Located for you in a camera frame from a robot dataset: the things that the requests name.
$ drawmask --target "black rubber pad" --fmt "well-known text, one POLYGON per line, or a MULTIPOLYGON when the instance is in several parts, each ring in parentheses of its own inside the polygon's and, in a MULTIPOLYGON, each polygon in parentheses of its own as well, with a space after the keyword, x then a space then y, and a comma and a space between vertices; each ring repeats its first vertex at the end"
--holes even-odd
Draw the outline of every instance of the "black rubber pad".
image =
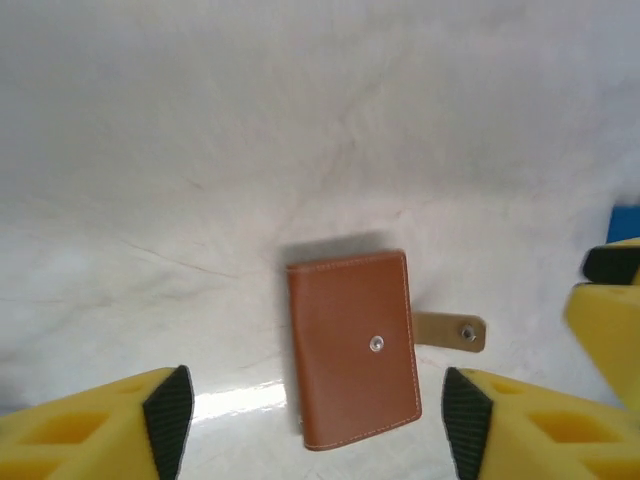
POLYGON ((640 247, 595 247, 582 264, 582 274, 593 283, 631 285, 640 268, 640 247))
POLYGON ((477 480, 480 475, 492 409, 493 401, 482 390, 457 369, 447 369, 442 418, 460 480, 477 480))
POLYGON ((189 369, 176 368, 142 404, 147 434, 160 480, 175 480, 193 413, 189 369))

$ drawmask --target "white surface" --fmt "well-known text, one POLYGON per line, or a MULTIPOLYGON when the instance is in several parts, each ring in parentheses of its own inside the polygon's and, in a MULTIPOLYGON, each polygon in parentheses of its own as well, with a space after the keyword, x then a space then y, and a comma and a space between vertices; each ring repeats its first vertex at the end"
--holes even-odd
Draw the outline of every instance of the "white surface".
POLYGON ((435 480, 453 478, 448 365, 614 402, 561 311, 613 201, 640 191, 639 14, 2 2, 0 403, 184 363, 182 478, 435 480), (404 248, 414 307, 483 316, 487 349, 419 347, 420 421, 307 452, 281 263, 367 232, 347 249, 404 248))

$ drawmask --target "white stitching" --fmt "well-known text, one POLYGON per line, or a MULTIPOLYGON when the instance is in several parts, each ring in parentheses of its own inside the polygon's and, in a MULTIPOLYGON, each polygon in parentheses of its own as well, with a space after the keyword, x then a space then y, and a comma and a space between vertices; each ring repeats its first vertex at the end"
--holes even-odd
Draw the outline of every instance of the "white stitching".
MULTIPOLYGON (((407 284, 408 284, 407 263, 402 252, 396 251, 396 252, 390 252, 387 255, 376 255, 374 258, 367 257, 367 258, 362 258, 358 260, 342 260, 342 261, 336 261, 329 264, 315 265, 310 267, 301 266, 301 267, 287 268, 287 272, 313 272, 313 271, 322 271, 322 270, 332 270, 335 268, 348 267, 351 265, 362 265, 362 264, 373 263, 373 262, 378 262, 382 260, 388 260, 389 258, 394 258, 396 256, 400 256, 402 258, 404 306, 405 306, 405 313, 406 313, 406 320, 407 320, 407 331, 409 333, 409 348, 413 349, 413 328, 411 327, 411 308, 409 307, 409 292, 407 291, 407 284)), ((361 433, 347 440, 341 440, 339 442, 328 443, 326 445, 311 445, 307 442, 304 442, 305 447, 312 448, 312 449, 339 447, 340 445, 345 445, 347 443, 355 442, 356 440, 359 440, 361 438, 370 437, 377 433, 386 432, 387 430, 391 430, 392 428, 399 427, 401 425, 409 423, 415 420, 416 418, 418 418, 420 414, 420 407, 418 405, 418 381, 416 379, 416 359, 414 355, 411 355, 411 353, 409 353, 409 357, 411 359, 411 373, 413 375, 413 392, 414 392, 415 401, 416 401, 416 413, 413 416, 406 418, 404 420, 400 420, 399 422, 392 423, 391 425, 386 425, 384 427, 371 430, 370 432, 361 433)))

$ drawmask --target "brown leather wallet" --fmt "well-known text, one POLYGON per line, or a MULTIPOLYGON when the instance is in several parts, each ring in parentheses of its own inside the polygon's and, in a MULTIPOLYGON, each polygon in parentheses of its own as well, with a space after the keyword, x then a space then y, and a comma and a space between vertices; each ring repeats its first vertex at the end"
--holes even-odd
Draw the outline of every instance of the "brown leather wallet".
POLYGON ((404 252, 287 274, 305 446, 329 450, 420 418, 404 252))

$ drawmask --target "wallet strap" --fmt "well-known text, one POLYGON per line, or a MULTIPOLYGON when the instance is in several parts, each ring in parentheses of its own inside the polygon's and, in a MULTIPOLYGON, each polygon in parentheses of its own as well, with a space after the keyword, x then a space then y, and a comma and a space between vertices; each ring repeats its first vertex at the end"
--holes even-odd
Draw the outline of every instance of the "wallet strap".
POLYGON ((413 312, 413 343, 478 353, 484 350, 487 327, 475 315, 413 312))

